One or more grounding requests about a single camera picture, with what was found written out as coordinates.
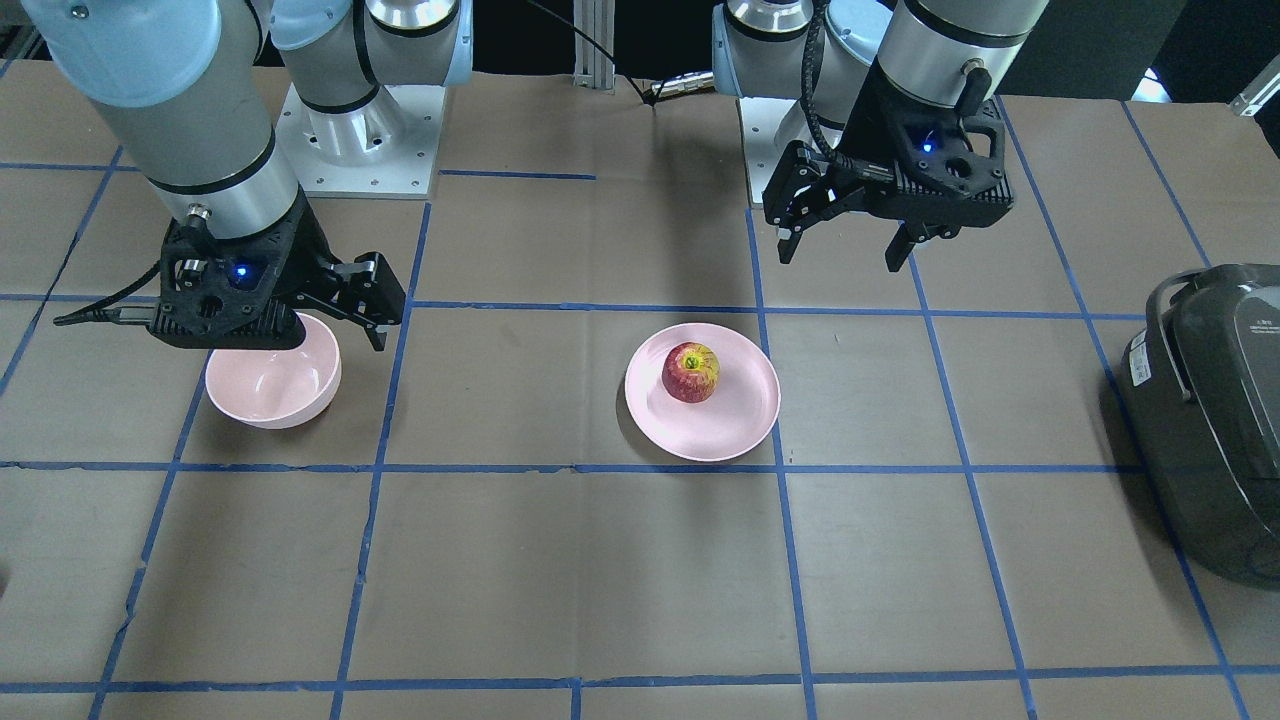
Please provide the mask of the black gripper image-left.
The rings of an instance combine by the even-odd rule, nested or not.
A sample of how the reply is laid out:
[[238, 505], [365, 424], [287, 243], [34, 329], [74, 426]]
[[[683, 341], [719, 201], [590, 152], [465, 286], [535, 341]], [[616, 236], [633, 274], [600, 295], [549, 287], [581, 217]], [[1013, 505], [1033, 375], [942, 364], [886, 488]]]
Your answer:
[[211, 208], [192, 202], [163, 241], [148, 333], [178, 348], [289, 350], [305, 340], [298, 309], [353, 323], [384, 351], [403, 320], [401, 279], [380, 252], [338, 263], [305, 193], [233, 240], [215, 238]]

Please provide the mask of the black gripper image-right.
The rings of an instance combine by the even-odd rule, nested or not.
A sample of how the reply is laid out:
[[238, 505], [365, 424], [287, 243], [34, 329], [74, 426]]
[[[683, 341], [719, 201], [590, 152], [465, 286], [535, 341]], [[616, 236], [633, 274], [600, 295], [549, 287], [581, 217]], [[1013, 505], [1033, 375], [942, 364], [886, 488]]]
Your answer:
[[[954, 238], [959, 227], [989, 227], [1012, 209], [1005, 127], [991, 90], [991, 73], [977, 65], [961, 74], [957, 105], [936, 106], [872, 64], [838, 150], [890, 173], [867, 201], [869, 213], [902, 220], [884, 250], [888, 272], [900, 272], [916, 246]], [[780, 261], [794, 260], [808, 228], [860, 211], [865, 196], [867, 182], [855, 173], [819, 161], [803, 141], [788, 142], [762, 193]]]

